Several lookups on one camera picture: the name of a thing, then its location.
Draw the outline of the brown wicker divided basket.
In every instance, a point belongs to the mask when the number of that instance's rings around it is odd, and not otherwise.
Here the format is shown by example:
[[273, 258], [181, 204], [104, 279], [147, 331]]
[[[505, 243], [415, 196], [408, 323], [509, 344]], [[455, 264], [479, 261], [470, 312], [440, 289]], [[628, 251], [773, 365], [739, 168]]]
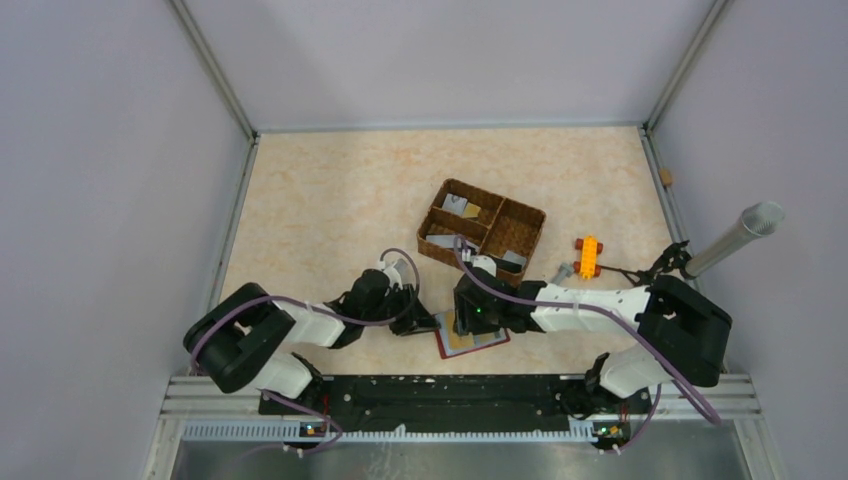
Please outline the brown wicker divided basket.
[[[479, 218], [474, 221], [441, 209], [447, 194], [465, 197], [468, 203], [480, 206]], [[527, 259], [526, 266], [519, 274], [497, 268], [497, 278], [516, 286], [524, 279], [545, 221], [546, 213], [539, 208], [449, 178], [442, 183], [418, 227], [417, 248], [420, 254], [454, 268], [459, 265], [453, 250], [428, 243], [427, 235], [462, 235], [472, 249], [491, 257], [502, 258], [507, 250], [514, 251]]]

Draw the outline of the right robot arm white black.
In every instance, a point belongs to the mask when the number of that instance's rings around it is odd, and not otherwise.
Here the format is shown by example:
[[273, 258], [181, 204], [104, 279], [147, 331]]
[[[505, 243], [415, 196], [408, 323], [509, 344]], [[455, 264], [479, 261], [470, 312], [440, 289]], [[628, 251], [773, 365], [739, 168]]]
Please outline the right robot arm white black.
[[633, 338], [632, 347], [601, 354], [578, 389], [600, 412], [612, 412], [638, 391], [668, 381], [716, 386], [732, 327], [724, 310], [668, 275], [647, 286], [583, 290], [545, 281], [512, 286], [474, 268], [453, 295], [460, 335], [509, 330]]

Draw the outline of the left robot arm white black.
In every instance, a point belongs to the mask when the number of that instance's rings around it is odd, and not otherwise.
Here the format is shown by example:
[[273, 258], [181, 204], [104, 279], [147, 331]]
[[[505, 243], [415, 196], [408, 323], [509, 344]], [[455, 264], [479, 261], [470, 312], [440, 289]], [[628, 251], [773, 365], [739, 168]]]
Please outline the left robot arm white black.
[[183, 346], [221, 392], [270, 390], [308, 413], [319, 404], [321, 374], [281, 346], [341, 349], [380, 322], [396, 336], [435, 331], [439, 323], [416, 290], [388, 265], [365, 270], [340, 297], [318, 305], [285, 301], [249, 282], [192, 325]]

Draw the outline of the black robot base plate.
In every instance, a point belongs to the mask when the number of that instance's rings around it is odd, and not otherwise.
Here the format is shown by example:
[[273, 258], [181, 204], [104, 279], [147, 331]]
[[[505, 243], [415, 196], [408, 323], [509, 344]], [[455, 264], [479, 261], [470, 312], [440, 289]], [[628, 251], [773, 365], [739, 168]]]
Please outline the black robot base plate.
[[622, 400], [596, 391], [582, 377], [436, 375], [326, 377], [301, 405], [336, 420], [344, 431], [410, 433], [564, 432], [594, 414], [641, 415], [651, 395], [643, 388]]

